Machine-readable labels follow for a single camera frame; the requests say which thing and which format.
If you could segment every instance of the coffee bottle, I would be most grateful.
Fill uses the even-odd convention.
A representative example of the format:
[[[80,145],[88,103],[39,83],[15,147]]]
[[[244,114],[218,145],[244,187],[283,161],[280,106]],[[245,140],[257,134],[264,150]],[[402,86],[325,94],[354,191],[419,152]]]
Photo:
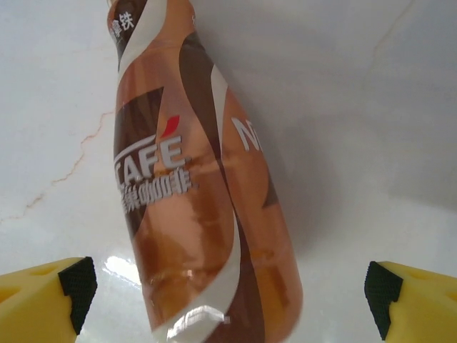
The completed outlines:
[[[188,0],[117,0],[114,169],[157,342],[279,343],[302,287],[261,142]]]

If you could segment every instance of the bottle label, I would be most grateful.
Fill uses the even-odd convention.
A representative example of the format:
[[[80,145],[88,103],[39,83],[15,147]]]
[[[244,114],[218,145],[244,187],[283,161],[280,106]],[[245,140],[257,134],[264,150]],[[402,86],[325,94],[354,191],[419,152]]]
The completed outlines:
[[[116,44],[119,61],[138,25],[147,0],[117,1],[108,16],[108,29]]]
[[[141,2],[111,8],[111,29],[130,3]],[[114,32],[128,37],[114,168],[156,340],[280,342],[301,285],[258,134],[188,1],[148,0],[139,19],[130,13],[134,27]]]

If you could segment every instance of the red logo mark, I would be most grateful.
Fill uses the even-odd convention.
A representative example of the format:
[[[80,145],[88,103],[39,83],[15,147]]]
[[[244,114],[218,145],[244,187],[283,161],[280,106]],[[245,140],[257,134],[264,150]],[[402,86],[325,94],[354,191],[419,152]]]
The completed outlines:
[[[173,134],[179,125],[179,116],[173,116],[166,122],[166,128],[160,138],[164,138]]]

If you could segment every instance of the white marble surface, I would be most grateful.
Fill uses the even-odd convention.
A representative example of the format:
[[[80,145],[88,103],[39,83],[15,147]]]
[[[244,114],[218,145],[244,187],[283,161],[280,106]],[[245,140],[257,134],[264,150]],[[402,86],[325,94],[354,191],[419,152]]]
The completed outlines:
[[[263,141],[305,304],[290,343],[377,343],[368,263],[457,276],[455,0],[194,0]],[[112,166],[103,0],[0,3],[0,274],[93,256],[80,343],[151,342]]]

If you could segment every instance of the marble vein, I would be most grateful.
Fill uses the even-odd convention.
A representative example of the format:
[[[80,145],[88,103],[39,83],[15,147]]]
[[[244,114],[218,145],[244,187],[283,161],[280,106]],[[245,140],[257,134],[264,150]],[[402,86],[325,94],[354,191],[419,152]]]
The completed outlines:
[[[365,88],[366,83],[368,81],[369,76],[377,67],[380,61],[380,51],[387,45],[388,40],[396,33],[397,29],[401,27],[403,24],[403,20],[406,16],[411,12],[417,0],[410,0],[408,5],[406,5],[405,9],[395,18],[392,25],[389,27],[387,32],[379,39],[378,43],[373,48],[373,58],[371,60],[371,64],[365,73],[365,77],[363,78],[362,87]]]
[[[55,187],[56,185],[60,184],[61,182],[65,182],[66,180],[69,179],[69,177],[71,177],[71,175],[74,174],[74,172],[79,168],[81,162],[84,160],[84,157],[86,156],[86,152],[84,150],[84,146],[90,142],[92,139],[94,139],[95,137],[97,137],[100,133],[100,131],[103,129],[103,125],[104,125],[104,121],[105,121],[105,118],[108,116],[108,115],[111,115],[113,114],[114,111],[109,111],[109,112],[105,112],[103,113],[101,116],[100,116],[100,122],[99,122],[99,126],[97,127],[97,130],[93,133],[93,134],[90,134],[88,136],[86,136],[80,143],[80,147],[81,147],[81,155],[80,157],[74,162],[73,164],[73,167],[71,168],[71,170],[69,171],[69,173],[67,173],[67,175],[65,175],[64,177],[60,178],[60,179],[55,179],[55,180],[52,180],[50,185],[45,189],[43,190],[39,195],[37,195],[31,202],[29,202],[22,214],[20,215],[17,215],[17,216],[9,216],[9,217],[5,217],[5,218],[2,218],[0,219],[0,226],[2,224],[4,224],[5,222],[8,222],[10,220],[18,220],[18,219],[23,219],[27,213],[33,209],[39,202],[41,202],[45,196],[47,195],[47,193],[49,192],[50,189],[52,189],[53,187]]]

